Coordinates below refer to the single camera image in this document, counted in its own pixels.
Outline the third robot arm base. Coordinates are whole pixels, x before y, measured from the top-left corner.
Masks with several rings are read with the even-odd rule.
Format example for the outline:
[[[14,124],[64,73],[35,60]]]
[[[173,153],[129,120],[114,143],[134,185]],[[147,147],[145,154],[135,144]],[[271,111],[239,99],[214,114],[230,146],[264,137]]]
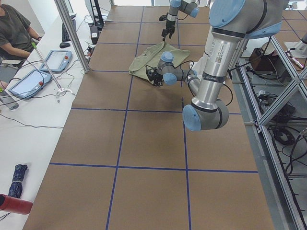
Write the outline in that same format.
[[[305,34],[298,42],[284,42],[287,47],[287,53],[292,58],[307,57],[307,34]]]

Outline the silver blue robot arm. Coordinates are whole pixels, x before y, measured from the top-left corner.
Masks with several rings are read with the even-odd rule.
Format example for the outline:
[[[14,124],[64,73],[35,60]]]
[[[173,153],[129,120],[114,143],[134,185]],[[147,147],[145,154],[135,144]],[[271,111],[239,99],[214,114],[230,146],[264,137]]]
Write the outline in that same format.
[[[165,28],[162,30],[161,34],[162,40],[165,41],[167,36],[171,39],[175,32],[175,25],[179,12],[196,18],[200,11],[199,5],[200,0],[171,0],[168,12],[159,17],[159,21],[166,21]]]
[[[224,102],[218,99],[235,48],[242,40],[268,37],[278,33],[282,25],[285,0],[216,0],[209,12],[213,40],[206,45],[206,63],[201,77],[194,70],[178,69],[173,55],[164,52],[157,67],[147,67],[146,75],[155,85],[184,81],[193,93],[191,103],[182,116],[191,131],[223,127],[229,118]]]

